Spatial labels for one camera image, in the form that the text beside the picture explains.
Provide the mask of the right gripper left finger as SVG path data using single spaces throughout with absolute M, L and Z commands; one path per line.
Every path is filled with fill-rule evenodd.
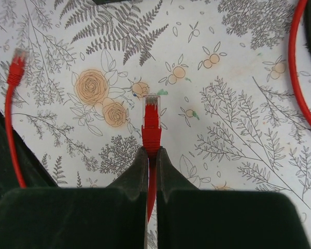
M 146 248 L 148 158 L 107 187 L 16 188 L 0 201 L 0 248 Z

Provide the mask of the black network switch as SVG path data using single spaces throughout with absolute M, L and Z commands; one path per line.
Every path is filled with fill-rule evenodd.
M 126 2 L 126 0 L 92 0 L 96 5 Z

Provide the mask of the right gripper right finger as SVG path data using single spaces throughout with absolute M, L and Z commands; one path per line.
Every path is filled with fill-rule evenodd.
M 157 155 L 158 248 L 310 248 L 295 206 L 276 192 L 200 190 Z

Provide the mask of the floral tablecloth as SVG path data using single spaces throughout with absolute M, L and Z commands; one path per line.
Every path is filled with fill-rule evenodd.
M 311 127 L 291 87 L 297 1 L 0 1 L 0 110 L 27 52 L 12 121 L 61 187 L 106 186 L 161 97 L 162 145 L 198 188 L 266 190 L 296 205 L 311 244 Z

